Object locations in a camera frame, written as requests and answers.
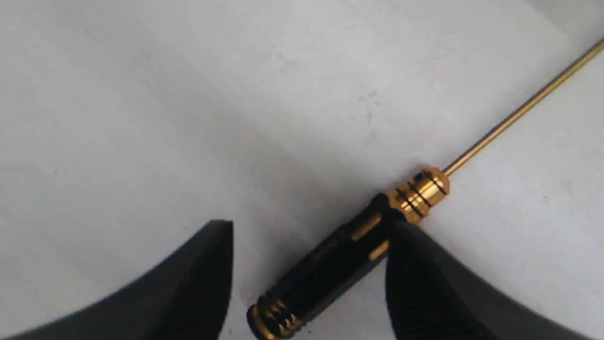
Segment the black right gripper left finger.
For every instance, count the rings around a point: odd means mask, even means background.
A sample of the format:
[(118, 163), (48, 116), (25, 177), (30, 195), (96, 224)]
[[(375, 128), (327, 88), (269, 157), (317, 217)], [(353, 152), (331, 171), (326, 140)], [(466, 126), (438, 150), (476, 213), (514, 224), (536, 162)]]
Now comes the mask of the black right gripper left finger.
[(106, 298), (13, 340), (218, 340), (235, 263), (232, 221), (211, 220), (161, 263)]

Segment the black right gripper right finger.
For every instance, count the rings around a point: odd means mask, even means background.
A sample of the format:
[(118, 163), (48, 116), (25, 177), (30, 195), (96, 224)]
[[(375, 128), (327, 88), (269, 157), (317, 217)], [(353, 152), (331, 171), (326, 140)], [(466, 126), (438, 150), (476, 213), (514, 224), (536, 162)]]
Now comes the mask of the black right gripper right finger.
[(584, 340), (518, 303), (418, 226), (388, 232), (386, 303), (397, 340)]

